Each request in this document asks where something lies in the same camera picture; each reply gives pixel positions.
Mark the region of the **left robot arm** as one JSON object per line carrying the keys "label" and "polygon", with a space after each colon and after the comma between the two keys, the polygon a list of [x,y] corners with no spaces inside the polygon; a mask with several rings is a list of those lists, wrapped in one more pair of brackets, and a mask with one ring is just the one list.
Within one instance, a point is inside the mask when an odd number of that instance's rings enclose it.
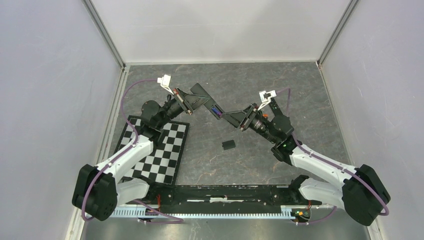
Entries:
{"label": "left robot arm", "polygon": [[81,210],[82,219],[104,221],[122,204],[137,200],[153,203],[157,198],[154,187],[139,178],[123,183],[121,179],[162,143],[166,124],[181,113],[191,115],[209,100],[206,93],[186,93],[176,88],[163,105],[146,101],[141,108],[140,128],[127,123],[134,138],[107,160],[95,166],[86,164],[79,170],[71,203]]}

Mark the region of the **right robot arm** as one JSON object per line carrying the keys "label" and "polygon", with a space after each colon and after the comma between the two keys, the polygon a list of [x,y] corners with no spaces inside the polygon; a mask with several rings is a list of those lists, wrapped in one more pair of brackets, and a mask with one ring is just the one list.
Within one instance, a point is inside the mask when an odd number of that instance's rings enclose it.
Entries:
{"label": "right robot arm", "polygon": [[301,143],[294,127],[276,103],[271,103],[272,120],[265,117],[256,104],[244,110],[224,112],[220,117],[234,127],[251,129],[274,146],[274,157],[290,166],[306,170],[322,179],[302,175],[289,189],[289,199],[295,204],[306,200],[319,201],[344,210],[353,220],[370,226],[378,216],[388,216],[391,197],[376,171],[363,164],[360,167],[336,161]]}

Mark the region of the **purple battery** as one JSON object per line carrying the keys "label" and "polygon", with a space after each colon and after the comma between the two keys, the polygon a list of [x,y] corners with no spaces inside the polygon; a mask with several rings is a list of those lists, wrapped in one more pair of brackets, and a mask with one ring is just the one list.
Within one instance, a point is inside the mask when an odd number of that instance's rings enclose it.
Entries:
{"label": "purple battery", "polygon": [[215,107],[213,107],[212,108],[212,111],[218,116],[218,117],[221,117],[222,116],[222,112],[219,110],[219,109],[217,109],[217,108],[215,108]]}

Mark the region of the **checkerboard calibration board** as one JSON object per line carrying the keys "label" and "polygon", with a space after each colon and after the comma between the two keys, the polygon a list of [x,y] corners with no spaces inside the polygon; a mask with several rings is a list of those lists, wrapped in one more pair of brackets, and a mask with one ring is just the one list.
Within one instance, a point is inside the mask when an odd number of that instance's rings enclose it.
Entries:
{"label": "checkerboard calibration board", "polygon": [[171,121],[163,128],[163,142],[155,150],[141,159],[122,178],[122,182],[134,178],[146,182],[174,185],[179,172],[190,124],[188,122]]}

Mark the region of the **black battery cover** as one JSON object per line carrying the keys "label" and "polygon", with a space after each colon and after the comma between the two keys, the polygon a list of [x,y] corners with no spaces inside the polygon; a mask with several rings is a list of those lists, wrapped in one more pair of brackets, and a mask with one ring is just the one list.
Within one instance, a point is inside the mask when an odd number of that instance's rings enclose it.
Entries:
{"label": "black battery cover", "polygon": [[222,142],[222,148],[223,150],[230,150],[236,147],[236,143],[234,140],[228,140]]}

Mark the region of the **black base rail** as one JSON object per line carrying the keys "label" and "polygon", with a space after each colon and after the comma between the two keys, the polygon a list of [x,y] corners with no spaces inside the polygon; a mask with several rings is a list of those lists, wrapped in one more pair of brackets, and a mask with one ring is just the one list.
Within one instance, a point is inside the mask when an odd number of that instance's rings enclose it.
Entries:
{"label": "black base rail", "polygon": [[321,205],[288,185],[155,185],[141,201],[165,214],[277,214],[281,206]]}

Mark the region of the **black remote control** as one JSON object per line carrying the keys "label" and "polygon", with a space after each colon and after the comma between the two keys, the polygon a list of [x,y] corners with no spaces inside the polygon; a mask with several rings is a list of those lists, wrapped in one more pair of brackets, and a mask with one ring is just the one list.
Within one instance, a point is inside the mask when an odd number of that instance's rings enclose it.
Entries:
{"label": "black remote control", "polygon": [[213,103],[210,107],[209,107],[209,111],[212,113],[212,115],[216,118],[216,119],[218,119],[218,120],[220,120],[222,117],[223,117],[223,114],[225,113],[223,110],[222,110],[222,108],[218,105],[218,104],[216,104],[216,103]]}

